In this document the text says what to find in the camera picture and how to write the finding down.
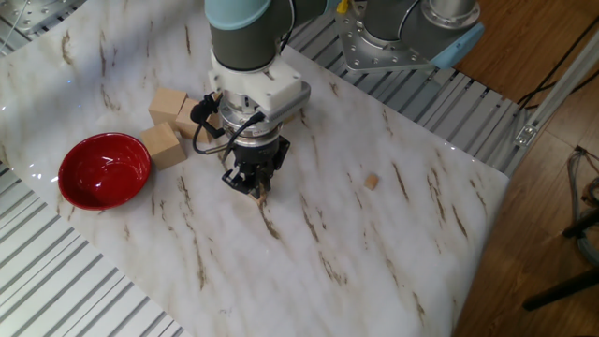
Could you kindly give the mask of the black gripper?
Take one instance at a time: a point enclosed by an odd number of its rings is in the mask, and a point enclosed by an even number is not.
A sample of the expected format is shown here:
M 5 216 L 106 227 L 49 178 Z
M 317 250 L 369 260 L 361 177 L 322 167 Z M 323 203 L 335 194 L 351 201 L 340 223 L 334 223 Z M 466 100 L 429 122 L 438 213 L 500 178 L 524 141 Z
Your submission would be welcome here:
M 260 186 L 265 193 L 271 190 L 270 180 L 283 165 L 289 147 L 290 142 L 282 136 L 259 147 L 235 145 L 236 167 L 226 171 L 222 180 L 232 189 L 260 199 Z

